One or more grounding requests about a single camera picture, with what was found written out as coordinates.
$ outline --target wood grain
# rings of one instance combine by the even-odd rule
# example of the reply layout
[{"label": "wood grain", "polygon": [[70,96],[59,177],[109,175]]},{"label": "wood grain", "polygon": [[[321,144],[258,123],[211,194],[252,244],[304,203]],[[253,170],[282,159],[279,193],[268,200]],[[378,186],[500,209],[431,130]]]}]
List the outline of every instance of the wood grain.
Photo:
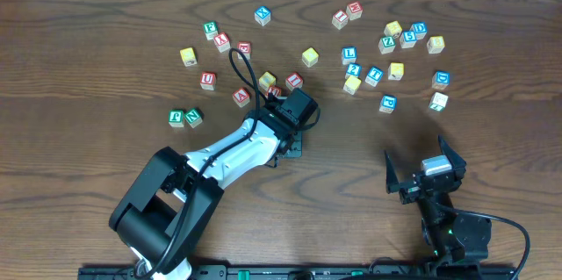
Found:
[{"label": "wood grain", "polygon": [[[287,264],[431,255],[417,208],[385,193],[382,150],[407,174],[443,134],[468,161],[455,205],[523,224],[532,251],[521,279],[560,279],[562,0],[359,0],[363,16],[337,31],[331,15],[350,1],[0,0],[0,278],[70,279],[84,264],[133,261],[107,221],[150,156],[213,143],[249,109],[234,104],[241,82],[203,34],[216,20],[234,43],[252,42],[258,75],[299,72],[322,118],[303,158],[227,189],[197,256]],[[262,4],[273,11],[265,27],[253,19]],[[395,19],[425,21],[447,47],[380,55]],[[364,68],[404,62],[404,78],[343,93],[348,45]],[[195,47],[197,66],[183,66],[185,47]],[[300,61],[308,47],[321,55],[312,68]],[[441,113],[427,109],[438,69],[452,74]],[[199,87],[203,70],[218,74],[216,91]],[[391,115],[377,112],[385,93],[399,99]],[[169,127],[168,110],[194,106],[203,125]],[[494,224],[488,261],[517,264],[522,245],[518,231]]]}]

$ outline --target wooden table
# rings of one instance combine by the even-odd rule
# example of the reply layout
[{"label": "wooden table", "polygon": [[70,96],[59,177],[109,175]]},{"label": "wooden table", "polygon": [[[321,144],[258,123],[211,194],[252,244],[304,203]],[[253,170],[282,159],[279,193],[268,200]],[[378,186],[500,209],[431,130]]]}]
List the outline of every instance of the wooden table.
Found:
[{"label": "wooden table", "polygon": [[[399,172],[439,153],[442,134],[468,162],[452,195],[459,208],[505,216],[530,232],[521,279],[560,279],[562,269],[562,0],[359,0],[363,16],[341,31],[331,16],[354,0],[0,0],[0,278],[75,278],[84,264],[134,256],[108,218],[158,149],[204,147],[231,133],[250,106],[242,82],[205,39],[216,20],[233,43],[249,40],[256,73],[283,80],[297,71],[322,108],[304,156],[248,172],[226,190],[197,256],[231,263],[369,263],[380,256],[431,255],[415,205],[385,193],[383,150]],[[273,12],[261,27],[254,10]],[[446,48],[425,41],[381,55],[386,23],[425,21]],[[342,47],[386,70],[384,79],[344,93]],[[185,68],[179,50],[195,47]],[[312,68],[301,53],[314,47]],[[447,108],[428,109],[431,77],[449,71]],[[203,71],[218,75],[202,90]],[[398,98],[378,112],[384,94]],[[173,108],[197,106],[205,122],[171,128]],[[489,262],[517,264],[523,239],[494,223]]]}]

